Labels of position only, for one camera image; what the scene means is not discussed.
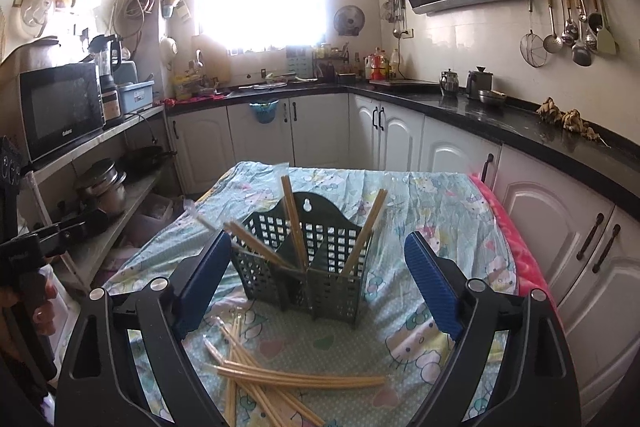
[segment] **bundle of chopsticks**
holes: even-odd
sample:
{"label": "bundle of chopsticks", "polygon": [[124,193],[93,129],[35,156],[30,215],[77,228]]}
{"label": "bundle of chopsticks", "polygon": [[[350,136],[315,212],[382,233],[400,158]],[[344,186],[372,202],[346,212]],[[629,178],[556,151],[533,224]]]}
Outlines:
{"label": "bundle of chopsticks", "polygon": [[[293,197],[291,180],[288,176],[283,176],[280,181],[282,182],[282,190],[284,192],[284,202],[287,219],[289,219],[289,223],[291,226],[293,245],[296,250],[296,256],[298,258],[298,269],[306,272],[309,267],[309,257],[306,251],[305,239],[302,233],[302,226],[300,225],[300,217],[298,215],[296,200]],[[358,260],[360,258],[360,252],[367,242],[367,238],[369,237],[371,230],[373,229],[373,225],[378,218],[380,210],[382,210],[382,205],[385,202],[386,194],[387,191],[384,188],[380,188],[378,194],[376,195],[376,199],[373,202],[373,206],[371,207],[371,211],[367,216],[367,220],[360,230],[353,248],[351,249],[351,253],[344,263],[344,267],[342,268],[341,272],[342,274],[350,275],[351,271],[353,271],[353,269],[356,267],[356,264],[358,263]],[[231,231],[238,239],[244,241],[244,243],[249,248],[251,248],[258,255],[264,257],[267,261],[271,261],[272,263],[278,264],[280,266],[286,266],[287,268],[293,268],[273,249],[265,245],[260,239],[258,239],[257,237],[255,237],[255,235],[245,229],[245,227],[242,226],[241,223],[238,223],[237,221],[229,221],[228,223],[225,223],[225,228]]]}
{"label": "bundle of chopsticks", "polygon": [[231,427],[236,427],[236,392],[238,387],[260,405],[273,427],[294,427],[291,419],[282,413],[284,406],[296,411],[313,425],[322,427],[324,421],[293,394],[286,391],[288,388],[356,389],[376,387],[385,383],[385,377],[299,375],[264,369],[240,343],[242,325],[240,315],[234,318],[230,330],[220,317],[216,318],[216,322],[229,343],[228,358],[225,359],[206,338],[204,344],[218,363],[214,369],[220,376],[228,379],[224,416]]}

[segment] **blender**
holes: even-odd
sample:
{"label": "blender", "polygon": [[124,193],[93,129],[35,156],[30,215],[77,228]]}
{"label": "blender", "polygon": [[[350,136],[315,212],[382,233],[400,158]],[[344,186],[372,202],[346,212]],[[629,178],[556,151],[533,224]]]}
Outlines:
{"label": "blender", "polygon": [[[116,51],[116,63],[113,63],[111,48]],[[122,123],[118,87],[113,82],[113,71],[122,64],[122,48],[117,35],[98,35],[89,44],[89,51],[94,55],[94,62],[98,66],[100,76],[100,95],[104,112],[105,128]]]}

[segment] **blue gripper pad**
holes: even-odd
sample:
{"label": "blue gripper pad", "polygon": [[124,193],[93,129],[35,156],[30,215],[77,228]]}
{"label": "blue gripper pad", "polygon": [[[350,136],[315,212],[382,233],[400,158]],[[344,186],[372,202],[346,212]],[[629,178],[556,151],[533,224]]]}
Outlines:
{"label": "blue gripper pad", "polygon": [[404,260],[440,331],[457,342],[464,331],[458,320],[458,296],[438,267],[437,256],[420,233],[404,240]]}
{"label": "blue gripper pad", "polygon": [[175,291],[172,329],[178,340],[200,326],[230,260],[231,238],[228,233],[220,232],[199,255],[183,259],[169,277]]}

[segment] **white cabinet door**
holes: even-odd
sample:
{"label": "white cabinet door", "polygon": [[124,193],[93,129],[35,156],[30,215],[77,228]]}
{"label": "white cabinet door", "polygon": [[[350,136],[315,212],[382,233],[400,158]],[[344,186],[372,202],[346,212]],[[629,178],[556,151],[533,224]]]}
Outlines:
{"label": "white cabinet door", "polygon": [[609,396],[622,379],[640,344],[640,223],[615,209],[558,312],[587,422],[602,406],[600,397]]}
{"label": "white cabinet door", "polygon": [[417,171],[422,143],[424,116],[419,112],[380,104],[380,161],[381,171]]}
{"label": "white cabinet door", "polygon": [[491,188],[499,159],[500,145],[433,118],[424,119],[418,170],[462,172],[480,177],[486,163],[484,183]]}
{"label": "white cabinet door", "polygon": [[349,166],[351,169],[377,169],[380,151],[378,106],[370,98],[349,97]]}
{"label": "white cabinet door", "polygon": [[172,116],[168,124],[185,194],[206,192],[235,165],[225,107]]}
{"label": "white cabinet door", "polygon": [[500,152],[494,193],[560,303],[589,262],[613,203],[553,167],[506,146]]}
{"label": "white cabinet door", "polygon": [[258,122],[248,103],[230,105],[226,110],[236,161],[294,164],[288,99],[278,102],[276,116],[270,123]]}
{"label": "white cabinet door", "polygon": [[346,169],[349,153],[349,98],[314,94],[290,98],[296,167]]}

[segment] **finger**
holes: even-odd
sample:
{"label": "finger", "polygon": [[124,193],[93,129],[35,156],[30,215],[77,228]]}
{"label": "finger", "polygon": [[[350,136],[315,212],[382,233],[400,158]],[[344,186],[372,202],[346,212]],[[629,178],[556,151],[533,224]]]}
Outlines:
{"label": "finger", "polygon": [[18,296],[11,288],[0,288],[0,308],[10,308],[18,302]]}
{"label": "finger", "polygon": [[51,322],[54,316],[53,304],[47,301],[33,312],[33,322],[34,324],[46,324]]}
{"label": "finger", "polygon": [[47,335],[50,337],[56,332],[56,325],[53,322],[48,322],[46,324],[39,324],[36,327],[36,330],[41,335]]}
{"label": "finger", "polygon": [[46,295],[47,299],[55,299],[58,295],[58,289],[56,285],[53,284],[53,281],[47,281],[46,286],[44,286],[44,295]]}

